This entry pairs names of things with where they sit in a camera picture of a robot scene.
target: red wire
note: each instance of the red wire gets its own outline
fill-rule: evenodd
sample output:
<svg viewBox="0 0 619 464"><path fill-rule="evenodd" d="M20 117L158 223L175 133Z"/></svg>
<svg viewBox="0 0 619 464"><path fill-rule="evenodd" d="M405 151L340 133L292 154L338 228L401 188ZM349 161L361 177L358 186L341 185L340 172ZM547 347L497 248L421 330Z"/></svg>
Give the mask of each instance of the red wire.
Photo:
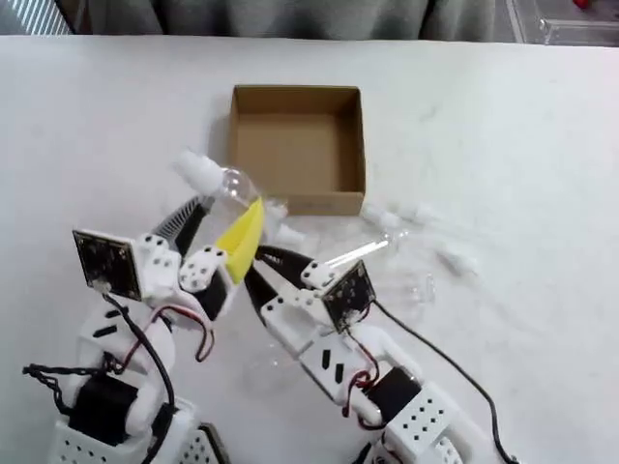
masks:
<svg viewBox="0 0 619 464"><path fill-rule="evenodd" d="M350 338L354 340L355 343L357 343L359 348L361 348L361 351L364 352L364 354L369 358L371 363L374 365L374 377L370 381L370 383L373 384L374 382L378 380L378 377L380 377L380 368L378 367L378 361L372 355L372 353L369 352L368 348L366 348L366 345L364 345L361 341L355 338L354 335L348 329L346 329L346 333L348 334L348 336L350 336Z"/></svg>
<svg viewBox="0 0 619 464"><path fill-rule="evenodd" d="M204 321L202 321L202 319L200 319L190 309L186 309L186 308L181 307L181 306L175 306L175 305L172 305L172 304L167 304L167 305L164 305L164 306L160 306L151 315L151 319L150 319L148 325L146 326L146 330L148 330L148 327L154 321L157 320L157 318L162 314L162 312L164 312L164 311L166 311L168 309L176 312L177 314L181 314L181 315L183 315L185 317L188 317L188 318L192 319L194 322L196 322L202 328L202 339L200 341L200 344L199 344L199 346L197 348L197 351L195 352L195 356L194 356L196 361L198 361L199 363L202 363L204 360L206 360L209 357L209 355L213 351L213 348L215 347L215 332L214 331L210 331L210 333L211 333L211 344L210 344L209 348L207 349L206 353L204 353L204 355L200 356L200 353L202 352L202 350L204 349L204 346L206 345L206 339L207 339L207 335L208 335L209 331L207 330L206 325L204 324ZM129 351L129 353L125 357L125 360L123 361L122 370L124 370L127 367L127 365L129 365L129 362L131 361L131 359L132 359L133 355L135 354L135 351L137 350L139 345L140 345L140 343L139 343L139 341L137 341L135 343L135 345L132 347L132 349Z"/></svg>
<svg viewBox="0 0 619 464"><path fill-rule="evenodd" d="M348 384L348 394L346 396L346 403L341 408L341 414L345 418L347 418L350 414L350 395L352 393L352 389L354 387L359 387L360 389L363 389L365 387L371 387L380 377L380 367L378 365L378 361L376 360L376 358L371 354L371 352L368 350L368 348L366 348L366 346L362 342L360 342L357 338L354 337L354 335L348 329L346 329L346 333L348 334L348 336L350 336L350 338L352 338L355 341L355 343L357 343L359 348L361 348L364 354L369 358L369 360L374 366L374 375L371 376L367 370L360 370L359 372L355 373L355 375L352 376L352 379L350 379L350 383ZM383 427L383 426L378 426L377 428L374 428L373 425L365 425L363 421L361 420L361 418L358 419L358 422L362 428L365 428L367 430L376 430L376 429Z"/></svg>

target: brown box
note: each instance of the brown box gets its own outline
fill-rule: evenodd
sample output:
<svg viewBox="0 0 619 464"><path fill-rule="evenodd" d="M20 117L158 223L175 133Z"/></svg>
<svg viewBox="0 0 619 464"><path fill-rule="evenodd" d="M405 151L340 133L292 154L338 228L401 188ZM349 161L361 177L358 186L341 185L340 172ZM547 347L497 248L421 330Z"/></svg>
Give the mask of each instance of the brown box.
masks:
<svg viewBox="0 0 619 464"><path fill-rule="evenodd" d="M228 161L291 215L357 215L366 193L359 89L236 86Z"/></svg>

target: white bottle cap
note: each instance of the white bottle cap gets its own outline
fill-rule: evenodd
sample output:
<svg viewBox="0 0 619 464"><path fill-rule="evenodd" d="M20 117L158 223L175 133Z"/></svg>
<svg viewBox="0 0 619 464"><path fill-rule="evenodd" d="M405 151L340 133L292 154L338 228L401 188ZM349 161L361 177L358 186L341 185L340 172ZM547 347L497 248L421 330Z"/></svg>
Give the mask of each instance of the white bottle cap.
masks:
<svg viewBox="0 0 619 464"><path fill-rule="evenodd" d="M383 231L401 227L401 219L398 215L372 205L371 203L364 203L360 215L363 219L371 222Z"/></svg>
<svg viewBox="0 0 619 464"><path fill-rule="evenodd" d="M206 155L185 150L172 165L192 189L212 196L223 183L223 169Z"/></svg>
<svg viewBox="0 0 619 464"><path fill-rule="evenodd" d="M278 233L275 236L276 243L294 247L299 247L305 239L306 234L299 232L286 224L280 224Z"/></svg>

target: yellow plastic piece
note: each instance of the yellow plastic piece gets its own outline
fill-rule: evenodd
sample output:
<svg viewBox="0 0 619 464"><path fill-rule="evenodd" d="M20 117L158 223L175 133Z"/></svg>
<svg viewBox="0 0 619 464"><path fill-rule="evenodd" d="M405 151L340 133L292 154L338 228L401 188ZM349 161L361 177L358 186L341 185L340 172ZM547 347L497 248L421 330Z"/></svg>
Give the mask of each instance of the yellow plastic piece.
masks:
<svg viewBox="0 0 619 464"><path fill-rule="evenodd" d="M228 253L225 267L238 284L248 272L258 250L264 224L262 198L255 200L245 213L218 238L215 245Z"/></svg>

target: bottle cap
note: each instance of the bottle cap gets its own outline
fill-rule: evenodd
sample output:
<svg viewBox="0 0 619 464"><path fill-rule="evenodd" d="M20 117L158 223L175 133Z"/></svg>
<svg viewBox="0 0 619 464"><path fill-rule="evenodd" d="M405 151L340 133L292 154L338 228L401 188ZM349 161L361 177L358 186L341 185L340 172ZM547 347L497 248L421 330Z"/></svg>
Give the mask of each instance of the bottle cap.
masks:
<svg viewBox="0 0 619 464"><path fill-rule="evenodd" d="M173 163L174 170L192 189L213 196L223 183L223 169L206 155L185 150Z"/></svg>

